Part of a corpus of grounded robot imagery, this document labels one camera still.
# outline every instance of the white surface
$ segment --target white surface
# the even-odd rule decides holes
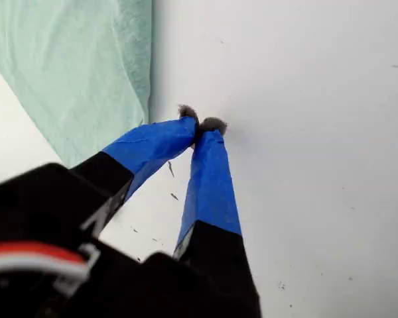
[[[47,162],[61,162],[0,74],[0,182]]]
[[[264,316],[398,317],[398,0],[156,1],[153,63],[154,120],[187,103],[230,124]],[[0,117],[14,136],[0,134],[0,177],[53,160],[43,142],[19,145],[38,133],[18,112],[7,129]],[[190,158],[153,176],[103,239],[141,259],[171,252]]]

